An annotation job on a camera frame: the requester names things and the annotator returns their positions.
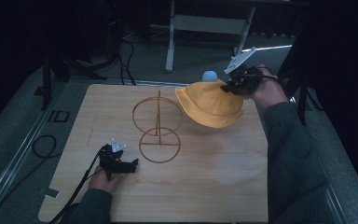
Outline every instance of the white light strip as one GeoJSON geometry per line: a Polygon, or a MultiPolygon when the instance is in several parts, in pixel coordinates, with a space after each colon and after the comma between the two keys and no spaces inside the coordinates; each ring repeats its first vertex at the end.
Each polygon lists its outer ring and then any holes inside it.
{"type": "MultiPolygon", "coordinates": [[[[285,48],[291,48],[291,45],[285,45],[285,46],[277,46],[277,47],[268,47],[268,48],[259,48],[257,50],[263,50],[263,49],[285,49],[285,48]]],[[[252,49],[243,49],[242,52],[251,51],[252,49]]]]}

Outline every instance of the hand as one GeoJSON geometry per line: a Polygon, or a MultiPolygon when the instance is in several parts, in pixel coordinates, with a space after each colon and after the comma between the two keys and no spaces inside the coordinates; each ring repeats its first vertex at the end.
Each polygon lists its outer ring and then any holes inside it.
{"type": "MultiPolygon", "coordinates": [[[[264,76],[275,77],[268,69],[262,68],[264,66],[264,64],[258,65],[258,70],[260,70],[264,76]]],[[[281,85],[269,78],[264,78],[258,89],[249,97],[253,99],[257,105],[263,108],[267,108],[281,102],[287,102],[287,97],[284,94],[281,85]]]]}
{"type": "Polygon", "coordinates": [[[95,168],[95,173],[89,181],[89,189],[102,189],[110,194],[113,194],[124,176],[124,174],[112,174],[111,180],[109,181],[106,177],[106,171],[99,165],[95,168]]]}

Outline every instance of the person's left hand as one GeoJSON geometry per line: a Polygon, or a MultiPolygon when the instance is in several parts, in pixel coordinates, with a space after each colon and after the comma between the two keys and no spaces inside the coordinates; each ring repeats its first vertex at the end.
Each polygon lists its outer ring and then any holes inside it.
{"type": "Polygon", "coordinates": [[[112,174],[111,180],[109,181],[106,176],[106,171],[102,170],[99,165],[95,168],[94,173],[97,174],[91,177],[91,180],[89,181],[89,189],[102,189],[110,194],[113,194],[124,176],[124,174],[112,174]]]}

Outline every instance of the hat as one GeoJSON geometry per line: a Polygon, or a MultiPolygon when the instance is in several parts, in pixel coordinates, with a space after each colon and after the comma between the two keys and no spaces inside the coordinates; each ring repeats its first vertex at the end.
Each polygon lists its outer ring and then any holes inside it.
{"type": "Polygon", "coordinates": [[[196,122],[213,128],[224,128],[242,114],[243,99],[231,92],[224,92],[220,86],[226,83],[196,82],[175,89],[176,97],[185,112],[196,122]]]}

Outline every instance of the table top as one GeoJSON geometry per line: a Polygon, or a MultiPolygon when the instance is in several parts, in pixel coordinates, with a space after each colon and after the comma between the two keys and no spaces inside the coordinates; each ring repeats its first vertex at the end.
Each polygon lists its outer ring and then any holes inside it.
{"type": "MultiPolygon", "coordinates": [[[[214,129],[202,126],[166,101],[140,104],[134,119],[142,130],[160,126],[174,131],[146,141],[180,142],[177,156],[165,163],[148,161],[140,152],[141,132],[132,120],[133,108],[148,97],[160,96],[179,105],[173,87],[91,85],[79,109],[39,219],[52,220],[69,201],[98,150],[114,137],[126,144],[123,161],[139,159],[136,173],[127,175],[114,194],[115,222],[245,222],[268,221],[267,140],[253,101],[244,101],[243,116],[214,129]]],[[[156,161],[170,158],[177,146],[143,147],[156,161]]],[[[88,182],[77,195],[79,202],[88,182]]]]}

